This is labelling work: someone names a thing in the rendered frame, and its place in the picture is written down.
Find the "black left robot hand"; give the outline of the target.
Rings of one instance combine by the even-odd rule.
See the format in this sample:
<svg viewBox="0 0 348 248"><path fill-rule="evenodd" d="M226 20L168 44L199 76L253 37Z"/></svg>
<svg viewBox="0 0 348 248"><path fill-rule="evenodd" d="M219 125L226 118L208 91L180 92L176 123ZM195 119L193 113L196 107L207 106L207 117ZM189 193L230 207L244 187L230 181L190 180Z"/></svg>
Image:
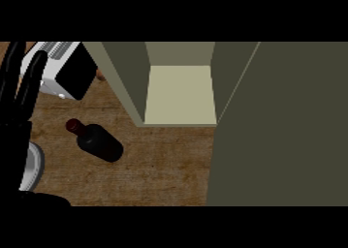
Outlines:
<svg viewBox="0 0 348 248"><path fill-rule="evenodd" d="M48 53L38 51L20 77L26 42L11 42L0 65L0 209L70 207L66 198L22 191L33 109Z"/></svg>

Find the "dark wine bottle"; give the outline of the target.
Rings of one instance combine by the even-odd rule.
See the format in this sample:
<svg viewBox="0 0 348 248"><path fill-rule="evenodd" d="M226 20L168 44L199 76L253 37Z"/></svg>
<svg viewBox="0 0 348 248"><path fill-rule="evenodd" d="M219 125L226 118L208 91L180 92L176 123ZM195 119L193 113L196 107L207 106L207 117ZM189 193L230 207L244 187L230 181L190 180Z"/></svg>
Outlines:
<svg viewBox="0 0 348 248"><path fill-rule="evenodd" d="M66 129L76 134L76 142L85 152L112 163L121 159L124 145L102 125L85 125L72 118L66 123Z"/></svg>

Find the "olive cabinet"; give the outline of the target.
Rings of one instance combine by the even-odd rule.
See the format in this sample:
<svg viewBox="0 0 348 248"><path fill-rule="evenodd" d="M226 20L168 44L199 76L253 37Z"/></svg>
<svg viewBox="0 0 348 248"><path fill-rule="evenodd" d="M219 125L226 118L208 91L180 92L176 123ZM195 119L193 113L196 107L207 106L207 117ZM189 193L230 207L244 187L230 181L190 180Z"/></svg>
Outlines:
<svg viewBox="0 0 348 248"><path fill-rule="evenodd" d="M216 127L257 42L88 42L109 86L140 127Z"/></svg>

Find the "dark olive cabinet door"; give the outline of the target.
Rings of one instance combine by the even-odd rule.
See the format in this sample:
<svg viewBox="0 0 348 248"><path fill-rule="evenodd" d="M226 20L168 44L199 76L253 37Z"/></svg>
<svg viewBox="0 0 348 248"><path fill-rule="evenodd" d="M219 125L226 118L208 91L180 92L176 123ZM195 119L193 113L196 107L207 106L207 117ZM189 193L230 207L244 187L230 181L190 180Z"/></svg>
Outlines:
<svg viewBox="0 0 348 248"><path fill-rule="evenodd" d="M214 137L210 205L348 205L348 43L264 43Z"/></svg>

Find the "grey plate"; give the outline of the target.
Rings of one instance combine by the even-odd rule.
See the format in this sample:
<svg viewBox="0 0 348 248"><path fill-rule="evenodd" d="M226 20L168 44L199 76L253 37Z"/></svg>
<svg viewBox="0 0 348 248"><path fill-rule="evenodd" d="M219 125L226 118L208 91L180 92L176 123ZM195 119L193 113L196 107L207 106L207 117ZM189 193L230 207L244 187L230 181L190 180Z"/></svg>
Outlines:
<svg viewBox="0 0 348 248"><path fill-rule="evenodd" d="M29 143L26 166L23 173L23 183L20 190L33 191L41 181L45 171L45 153L41 146L35 143Z"/></svg>

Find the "white and black appliance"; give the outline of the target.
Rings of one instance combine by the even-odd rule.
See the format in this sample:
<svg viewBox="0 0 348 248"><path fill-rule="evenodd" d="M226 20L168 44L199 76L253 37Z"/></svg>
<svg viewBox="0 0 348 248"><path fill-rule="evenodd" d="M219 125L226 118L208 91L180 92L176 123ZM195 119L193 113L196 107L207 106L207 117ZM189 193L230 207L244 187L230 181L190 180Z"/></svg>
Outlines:
<svg viewBox="0 0 348 248"><path fill-rule="evenodd" d="M39 91L81 101L99 69L85 45L81 42L38 42L25 55L22 75L39 50L48 52Z"/></svg>

